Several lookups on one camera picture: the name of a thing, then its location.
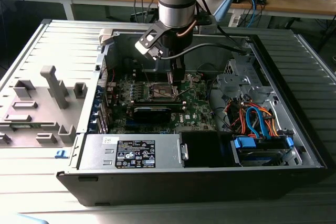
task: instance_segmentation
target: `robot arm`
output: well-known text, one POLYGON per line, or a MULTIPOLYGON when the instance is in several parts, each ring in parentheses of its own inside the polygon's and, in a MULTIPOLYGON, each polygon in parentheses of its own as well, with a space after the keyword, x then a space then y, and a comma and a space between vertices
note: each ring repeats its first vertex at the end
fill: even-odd
MULTIPOLYGON (((211 3, 210 9, 223 17, 232 0, 205 0, 211 3)), ((167 48, 172 58, 169 79, 172 82, 184 78, 185 66, 183 50, 190 46, 193 27, 200 23, 195 16, 196 0, 159 0, 159 20, 147 30, 135 44, 138 51, 149 59, 160 59, 167 48)))

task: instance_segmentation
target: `motherboard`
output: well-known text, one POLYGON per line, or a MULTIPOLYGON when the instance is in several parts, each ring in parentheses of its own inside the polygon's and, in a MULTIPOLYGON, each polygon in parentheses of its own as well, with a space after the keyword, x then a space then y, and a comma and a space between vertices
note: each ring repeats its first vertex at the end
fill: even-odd
POLYGON ((111 102, 111 134, 214 131, 206 81, 186 74, 177 86, 136 81, 125 75, 115 83, 111 102))

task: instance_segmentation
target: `warning label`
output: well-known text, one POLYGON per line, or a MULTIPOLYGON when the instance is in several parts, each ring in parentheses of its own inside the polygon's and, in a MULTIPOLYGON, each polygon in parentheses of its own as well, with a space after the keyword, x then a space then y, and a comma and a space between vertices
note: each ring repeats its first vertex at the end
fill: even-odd
POLYGON ((118 141, 115 166, 155 168, 155 140, 118 141))

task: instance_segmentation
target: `floor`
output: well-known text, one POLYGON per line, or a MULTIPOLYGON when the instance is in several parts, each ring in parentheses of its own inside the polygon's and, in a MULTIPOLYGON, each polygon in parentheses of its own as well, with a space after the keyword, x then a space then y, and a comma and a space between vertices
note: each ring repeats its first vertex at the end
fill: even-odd
MULTIPOLYGON (((56 3, 42 2, 22 2, 1 0, 3 3, 4 23, 6 27, 6 39, 2 23, 0 25, 0 77, 4 75, 10 64, 15 60, 24 47, 28 39, 36 30, 43 18, 51 19, 66 19, 63 8, 56 3)), ((111 17, 106 17, 106 8, 96 5, 75 5, 75 14, 78 20, 91 21, 115 21, 129 22, 130 15, 133 13, 131 7, 108 7, 111 17)), ((227 26, 230 15, 227 15, 221 23, 227 26)), ((287 18, 264 16, 259 22, 255 22, 251 27, 265 28, 269 24, 269 28, 282 29, 287 23, 287 18)), ((319 21, 314 19, 302 19, 294 22, 291 29, 298 34, 302 34, 307 42, 316 48, 319 44, 322 34, 325 31, 325 20, 319 21)), ((324 46, 319 53, 322 59, 336 71, 336 62, 332 57, 336 55, 335 51, 336 36, 333 36, 330 41, 324 46)))

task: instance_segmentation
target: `green circuit board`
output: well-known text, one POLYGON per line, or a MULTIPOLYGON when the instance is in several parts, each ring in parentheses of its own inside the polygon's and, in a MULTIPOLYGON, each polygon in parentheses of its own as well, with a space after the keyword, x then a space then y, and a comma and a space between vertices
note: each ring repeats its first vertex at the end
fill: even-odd
MULTIPOLYGON (((112 107, 113 123, 110 125, 111 134, 128 134, 128 133, 160 133, 160 134, 174 134, 180 131, 213 131, 216 130, 215 121, 211 114, 211 108, 206 98, 206 81, 201 80, 197 74, 187 74, 185 80, 182 81, 179 87, 176 87, 179 95, 179 100, 184 102, 185 110, 183 113, 172 113, 169 123, 164 124, 142 124, 138 127, 129 126, 130 117, 127 116, 127 109, 132 104, 134 94, 132 87, 137 85, 138 99, 141 101, 150 100, 149 86, 160 86, 163 84, 157 83, 136 83, 135 81, 124 78, 118 83, 120 87, 120 96, 124 97, 123 101, 118 105, 112 107)), ((159 94, 157 92, 157 99, 168 99, 167 93, 159 94)))

